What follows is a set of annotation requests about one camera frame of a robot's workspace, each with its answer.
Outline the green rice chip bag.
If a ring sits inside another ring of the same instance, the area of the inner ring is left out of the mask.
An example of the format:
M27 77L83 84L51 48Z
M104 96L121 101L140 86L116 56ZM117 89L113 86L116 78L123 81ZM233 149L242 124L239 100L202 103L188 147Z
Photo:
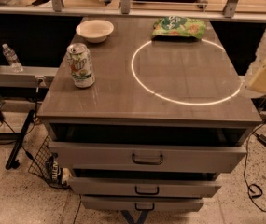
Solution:
M194 37L201 39L206 29L202 20L168 16L162 17L153 24L153 35Z

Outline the white paper bowl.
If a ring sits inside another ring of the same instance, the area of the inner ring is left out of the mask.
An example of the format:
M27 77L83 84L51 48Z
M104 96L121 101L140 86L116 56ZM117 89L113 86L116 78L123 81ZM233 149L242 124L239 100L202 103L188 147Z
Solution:
M90 43L104 42L114 31L114 25L105 20L84 21L76 28L76 33Z

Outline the black snack bag in basket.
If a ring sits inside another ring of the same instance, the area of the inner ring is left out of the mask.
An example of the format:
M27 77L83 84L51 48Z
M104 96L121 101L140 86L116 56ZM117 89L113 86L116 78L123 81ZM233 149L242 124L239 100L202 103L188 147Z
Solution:
M51 156L46 161L46 170L49 175L49 179L56 184L60 184L62 181L62 169L60 168L58 162L55 158Z

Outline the black power adapter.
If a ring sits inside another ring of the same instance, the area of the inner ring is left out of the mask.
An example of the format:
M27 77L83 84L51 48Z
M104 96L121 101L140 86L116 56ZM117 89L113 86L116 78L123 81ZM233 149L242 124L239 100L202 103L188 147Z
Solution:
M259 142L261 142L266 147L266 136L263 134L258 134L257 139Z

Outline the grey drawer cabinet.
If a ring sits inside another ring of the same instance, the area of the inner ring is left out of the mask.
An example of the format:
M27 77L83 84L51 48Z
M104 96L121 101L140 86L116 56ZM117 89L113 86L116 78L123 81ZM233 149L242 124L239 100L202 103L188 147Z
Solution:
M213 30L199 41L155 39L148 18L114 18L90 45L95 82L74 85L62 64L40 107L50 142L245 147L260 123ZM73 177L214 181L222 173L70 169Z

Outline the top grey drawer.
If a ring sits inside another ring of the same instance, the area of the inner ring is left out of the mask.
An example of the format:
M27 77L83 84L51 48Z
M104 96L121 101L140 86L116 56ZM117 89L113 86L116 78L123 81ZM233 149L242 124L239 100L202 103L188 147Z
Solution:
M61 167L145 172L230 173L244 147L189 147L50 142Z

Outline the grey drawer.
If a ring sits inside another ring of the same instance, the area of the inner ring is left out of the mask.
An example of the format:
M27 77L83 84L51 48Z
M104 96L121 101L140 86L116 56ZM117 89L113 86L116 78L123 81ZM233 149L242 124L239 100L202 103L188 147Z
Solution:
M189 147L50 142L61 167L145 172L230 173L244 147Z
M188 198L84 196L82 202L86 209L100 210L196 212L203 206L202 199Z
M102 196L204 198L221 188L214 181L73 177L69 184L76 194Z

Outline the green soda can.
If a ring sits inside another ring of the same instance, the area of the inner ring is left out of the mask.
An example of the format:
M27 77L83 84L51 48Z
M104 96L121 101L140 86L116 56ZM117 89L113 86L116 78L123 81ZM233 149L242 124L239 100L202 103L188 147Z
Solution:
M93 85L95 75L93 72L91 54L83 43L73 43L66 49L66 60L68 62L71 77L74 84L85 89Z

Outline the middle grey drawer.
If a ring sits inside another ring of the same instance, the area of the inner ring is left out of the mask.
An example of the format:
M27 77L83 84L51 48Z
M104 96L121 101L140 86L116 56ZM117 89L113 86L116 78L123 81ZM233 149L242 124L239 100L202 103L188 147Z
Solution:
M76 194L102 196L204 198L221 188L214 181L73 177L69 184Z

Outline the bottom grey drawer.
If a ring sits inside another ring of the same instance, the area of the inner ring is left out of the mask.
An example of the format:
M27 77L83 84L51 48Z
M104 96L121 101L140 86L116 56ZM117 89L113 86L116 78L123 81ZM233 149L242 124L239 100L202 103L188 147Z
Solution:
M196 212L203 206L202 199L188 198L84 196L82 202L86 209L100 210Z

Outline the clear plastic water bottle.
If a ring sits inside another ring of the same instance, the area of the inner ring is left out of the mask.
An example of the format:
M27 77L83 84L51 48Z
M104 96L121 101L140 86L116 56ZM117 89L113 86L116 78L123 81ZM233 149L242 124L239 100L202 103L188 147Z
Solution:
M3 54L8 62L8 64L11 66L11 69L15 73L19 73L23 71L23 67L21 65L21 62L13 48L11 48L8 44L2 45Z

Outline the grey side bench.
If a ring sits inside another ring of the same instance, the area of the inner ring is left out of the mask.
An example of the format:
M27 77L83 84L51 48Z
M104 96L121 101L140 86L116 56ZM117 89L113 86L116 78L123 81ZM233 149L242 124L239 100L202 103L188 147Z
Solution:
M15 73L10 66L0 65L0 87L48 88L58 69L53 67L24 66Z

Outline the black table leg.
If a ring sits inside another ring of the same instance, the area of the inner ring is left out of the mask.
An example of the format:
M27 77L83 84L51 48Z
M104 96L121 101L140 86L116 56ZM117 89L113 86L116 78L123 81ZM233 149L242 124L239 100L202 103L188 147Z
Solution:
M17 135L15 145L12 148L12 151L9 155L8 160L7 160L7 164L6 164L7 170L11 169L15 165L16 158L17 158L17 155L18 155L19 150L21 148L24 136L26 135L26 132L29 128L30 123L33 121L34 113L35 113L34 110L29 111L27 118L26 118L24 124L22 125L21 132Z

